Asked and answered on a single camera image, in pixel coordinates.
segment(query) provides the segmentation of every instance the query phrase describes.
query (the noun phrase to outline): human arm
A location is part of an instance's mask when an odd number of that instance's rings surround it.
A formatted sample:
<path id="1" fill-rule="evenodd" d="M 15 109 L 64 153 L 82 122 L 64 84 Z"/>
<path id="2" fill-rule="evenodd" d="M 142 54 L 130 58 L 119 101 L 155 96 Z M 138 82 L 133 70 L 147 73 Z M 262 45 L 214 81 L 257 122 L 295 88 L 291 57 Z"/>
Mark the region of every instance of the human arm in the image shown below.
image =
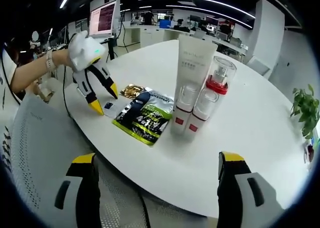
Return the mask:
<path id="1" fill-rule="evenodd" d="M 55 66 L 72 66 L 67 49 L 58 50 L 52 53 L 52 61 Z M 10 87 L 14 93 L 24 90 L 34 80 L 40 78 L 48 72 L 46 57 L 43 56 L 15 70 Z"/>

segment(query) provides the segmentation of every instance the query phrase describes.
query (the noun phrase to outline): potted plant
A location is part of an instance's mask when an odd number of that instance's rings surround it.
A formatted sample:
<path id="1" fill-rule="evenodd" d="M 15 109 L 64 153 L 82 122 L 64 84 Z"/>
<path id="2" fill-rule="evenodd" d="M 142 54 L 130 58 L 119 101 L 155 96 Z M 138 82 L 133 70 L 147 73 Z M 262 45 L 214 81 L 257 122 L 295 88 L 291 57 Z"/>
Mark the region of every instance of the potted plant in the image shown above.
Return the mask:
<path id="1" fill-rule="evenodd" d="M 313 138 L 313 130 L 319 121 L 319 100 L 314 98 L 314 89 L 310 84 L 308 88 L 311 94 L 306 93 L 304 89 L 293 89 L 294 102 L 290 117 L 300 115 L 299 122 L 304 122 L 302 135 L 305 139 Z"/>

